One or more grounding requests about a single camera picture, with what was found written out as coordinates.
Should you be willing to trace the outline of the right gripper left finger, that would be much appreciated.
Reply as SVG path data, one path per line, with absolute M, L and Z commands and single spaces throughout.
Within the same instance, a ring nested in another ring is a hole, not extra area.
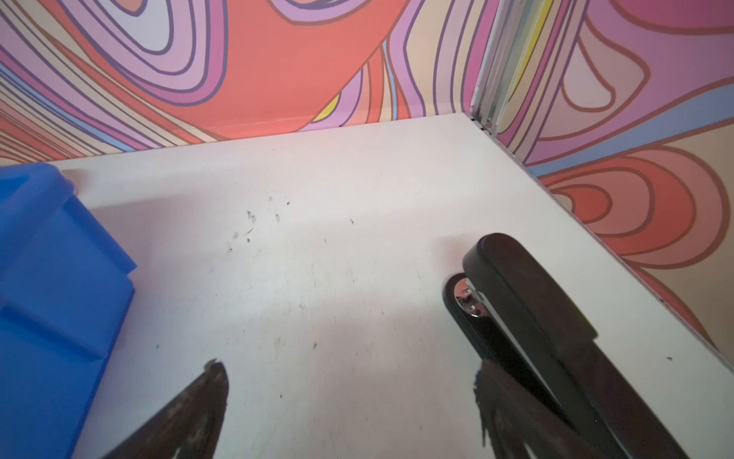
M 229 378 L 221 361 L 204 372 L 160 409 L 107 458 L 211 458 L 225 420 Z

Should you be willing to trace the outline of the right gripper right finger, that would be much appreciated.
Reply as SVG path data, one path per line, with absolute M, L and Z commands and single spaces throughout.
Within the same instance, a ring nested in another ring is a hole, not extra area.
M 474 394 L 483 444 L 491 445 L 496 458 L 600 457 L 497 363 L 483 361 Z

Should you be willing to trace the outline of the blue plastic bin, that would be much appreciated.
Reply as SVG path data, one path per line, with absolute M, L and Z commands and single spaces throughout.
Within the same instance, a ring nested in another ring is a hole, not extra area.
M 51 164 L 1 171 L 1 454 L 72 455 L 134 296 L 130 258 Z

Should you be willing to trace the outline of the black stapler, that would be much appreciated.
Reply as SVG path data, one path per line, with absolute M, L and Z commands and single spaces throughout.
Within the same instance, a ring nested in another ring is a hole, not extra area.
M 596 344 L 598 333 L 540 263 L 483 236 L 443 302 L 481 361 L 500 365 L 598 458 L 682 458 L 684 449 Z

